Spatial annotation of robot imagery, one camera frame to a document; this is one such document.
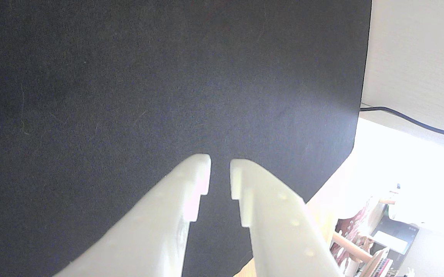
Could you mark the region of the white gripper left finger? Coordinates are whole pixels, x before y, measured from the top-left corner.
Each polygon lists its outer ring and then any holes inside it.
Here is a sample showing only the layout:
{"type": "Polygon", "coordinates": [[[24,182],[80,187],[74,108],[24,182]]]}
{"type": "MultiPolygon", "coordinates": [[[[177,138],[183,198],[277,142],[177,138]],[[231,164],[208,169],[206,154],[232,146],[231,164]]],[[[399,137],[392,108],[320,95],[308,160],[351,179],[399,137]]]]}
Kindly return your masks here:
{"type": "Polygon", "coordinates": [[[190,223],[208,193],[211,158],[194,154],[164,176],[57,277],[180,277],[190,223]]]}

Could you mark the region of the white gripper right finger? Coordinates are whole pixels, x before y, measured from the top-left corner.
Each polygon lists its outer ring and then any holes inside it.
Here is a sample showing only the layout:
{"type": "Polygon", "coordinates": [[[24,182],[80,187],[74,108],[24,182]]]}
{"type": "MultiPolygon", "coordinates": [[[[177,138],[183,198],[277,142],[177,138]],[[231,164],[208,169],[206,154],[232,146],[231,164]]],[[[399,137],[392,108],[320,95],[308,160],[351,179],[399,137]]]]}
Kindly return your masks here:
{"type": "Polygon", "coordinates": [[[233,159],[230,187],[258,277],[342,275],[304,200],[278,177],[252,160],[233,159]]]}

